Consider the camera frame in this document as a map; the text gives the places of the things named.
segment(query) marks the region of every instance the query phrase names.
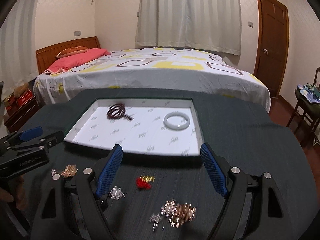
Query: blue clamp handle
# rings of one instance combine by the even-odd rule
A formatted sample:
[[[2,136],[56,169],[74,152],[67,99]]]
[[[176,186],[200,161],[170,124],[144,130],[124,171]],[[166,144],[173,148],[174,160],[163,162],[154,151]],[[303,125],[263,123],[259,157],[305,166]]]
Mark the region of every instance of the blue clamp handle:
[[[123,156],[122,147],[116,144],[111,152],[108,155],[108,160],[102,169],[100,174],[96,175],[97,178],[97,190],[96,190],[96,197],[101,198],[103,195],[109,193],[109,188],[112,184],[113,179],[116,176],[116,172],[121,164]]]
[[[200,156],[202,159],[202,162],[204,164],[204,167],[207,170],[207,173],[210,177],[210,180],[213,184],[214,189],[217,193],[221,194],[222,197],[226,197],[228,194],[227,189],[227,174],[226,172],[223,172],[220,168],[219,158],[213,150],[210,148],[207,144],[202,144],[200,148]]]
[[[22,133],[20,133],[19,139],[23,142],[27,142],[27,141],[30,141],[34,138],[41,136],[42,134],[43,134],[42,127],[38,126],[36,128],[26,130],[26,131],[23,131]]]

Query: pillow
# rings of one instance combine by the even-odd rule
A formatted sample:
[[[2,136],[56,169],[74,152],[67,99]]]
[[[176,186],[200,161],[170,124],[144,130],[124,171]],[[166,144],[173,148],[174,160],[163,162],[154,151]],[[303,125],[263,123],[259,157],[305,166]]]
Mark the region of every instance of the pillow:
[[[89,49],[88,51],[71,55],[69,57],[63,57],[57,59],[55,62],[48,67],[47,70],[44,71],[44,74],[57,74],[61,72],[66,72],[73,67],[81,66],[85,63],[93,61],[103,55],[108,56],[111,53],[106,49]]]
[[[71,48],[68,48],[68,49],[65,49],[63,51],[61,51],[57,56],[56,58],[62,58],[62,57],[68,57],[68,56],[71,56],[71,55],[75,55],[75,54],[79,54],[79,53],[84,53],[88,51],[88,48],[87,47],[84,47],[84,46],[76,46],[76,47],[71,47]]]

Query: pink blanket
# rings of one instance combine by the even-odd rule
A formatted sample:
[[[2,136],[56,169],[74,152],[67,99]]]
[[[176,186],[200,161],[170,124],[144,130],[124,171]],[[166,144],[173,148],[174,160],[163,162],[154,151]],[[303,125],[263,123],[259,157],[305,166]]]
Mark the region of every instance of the pink blanket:
[[[89,49],[88,51],[68,57],[57,59],[44,71],[44,74],[57,74],[66,72],[73,67],[81,66],[101,56],[107,56],[111,53],[106,49]]]

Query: power outlet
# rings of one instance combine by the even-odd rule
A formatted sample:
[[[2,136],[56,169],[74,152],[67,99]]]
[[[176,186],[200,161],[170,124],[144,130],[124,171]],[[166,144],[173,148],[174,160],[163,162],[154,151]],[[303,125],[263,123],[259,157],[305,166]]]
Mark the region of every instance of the power outlet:
[[[81,36],[81,31],[73,32],[73,35],[74,35],[74,36]]]

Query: jewelry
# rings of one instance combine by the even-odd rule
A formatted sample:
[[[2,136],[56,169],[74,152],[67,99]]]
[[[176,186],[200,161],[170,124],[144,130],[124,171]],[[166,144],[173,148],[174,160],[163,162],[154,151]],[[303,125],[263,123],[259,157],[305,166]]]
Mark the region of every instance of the jewelry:
[[[120,119],[125,118],[129,121],[133,120],[133,118],[127,114],[125,114],[124,104],[114,104],[110,107],[107,112],[108,119]]]
[[[51,176],[58,173],[64,178],[70,178],[75,176],[76,172],[78,171],[77,166],[74,165],[68,165],[63,171],[57,171],[56,169],[51,170]]]
[[[192,221],[195,217],[196,208],[191,208],[191,204],[185,203],[185,205],[177,204],[175,212],[171,218],[169,218],[169,223],[172,227],[178,228],[187,221]]]
[[[175,200],[170,200],[165,203],[164,206],[161,207],[161,216],[165,215],[166,218],[172,216],[175,212],[176,202]]]
[[[120,187],[113,187],[109,193],[111,199],[119,200],[119,198],[125,197],[125,193],[122,192]]]
[[[142,179],[142,181],[147,182],[147,183],[155,181],[154,176],[140,176],[140,179]]]
[[[174,124],[172,124],[172,123],[169,123],[169,122],[168,122],[168,118],[169,118],[169,117],[172,117],[172,116],[180,116],[180,117],[186,119],[186,120],[187,120],[187,123],[185,123],[185,124],[178,124],[178,125],[174,125]],[[164,117],[163,124],[164,124],[167,128],[169,128],[169,129],[171,129],[171,130],[180,131],[180,130],[187,129],[187,128],[189,127],[189,125],[190,125],[190,118],[189,118],[189,116],[187,116],[187,115],[184,114],[184,113],[181,113],[181,112],[172,112],[172,113],[167,114],[167,115]]]
[[[160,214],[152,214],[152,216],[149,219],[149,223],[153,223],[153,231],[155,231],[158,226],[159,226],[159,222],[162,220],[162,216],[160,216]]]
[[[141,177],[136,179],[136,185],[138,189],[151,189],[151,184],[143,181]]]

